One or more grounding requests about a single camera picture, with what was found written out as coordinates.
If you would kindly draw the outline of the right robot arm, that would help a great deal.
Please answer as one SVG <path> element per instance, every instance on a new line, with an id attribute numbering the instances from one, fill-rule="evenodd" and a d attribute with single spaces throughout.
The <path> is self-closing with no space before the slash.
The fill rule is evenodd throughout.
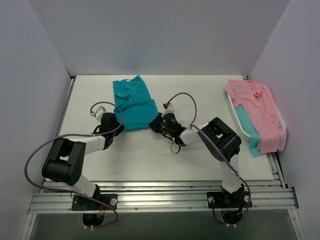
<path id="1" fill-rule="evenodd" d="M 222 188 L 225 190 L 222 193 L 223 203 L 232 207 L 240 201 L 238 190 L 243 184 L 239 176 L 238 154 L 242 140 L 224 121 L 215 117 L 200 127 L 194 124 L 185 127 L 178 123 L 174 113 L 158 113 L 148 126 L 179 147 L 203 143 L 219 161 Z"/>

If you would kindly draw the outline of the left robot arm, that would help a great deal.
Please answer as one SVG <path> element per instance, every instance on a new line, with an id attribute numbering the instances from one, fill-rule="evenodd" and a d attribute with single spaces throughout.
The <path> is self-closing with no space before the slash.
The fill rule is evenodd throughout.
<path id="1" fill-rule="evenodd" d="M 85 155 L 106 150 L 124 130 L 114 113 L 104 112 L 98 120 L 95 136 L 54 140 L 41 171 L 43 177 L 83 195 L 82 202 L 90 210 L 100 206 L 102 197 L 100 188 L 82 174 Z"/>

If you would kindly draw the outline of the teal t-shirt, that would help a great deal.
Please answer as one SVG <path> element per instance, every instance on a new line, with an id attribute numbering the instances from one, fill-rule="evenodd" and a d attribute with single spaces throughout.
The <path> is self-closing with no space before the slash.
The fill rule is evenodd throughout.
<path id="1" fill-rule="evenodd" d="M 137 75 L 133 79 L 116 80 L 112 82 L 116 108 L 113 112 L 123 124 L 126 131 L 149 128 L 158 114 L 155 100 L 151 98 L 143 79 Z"/>

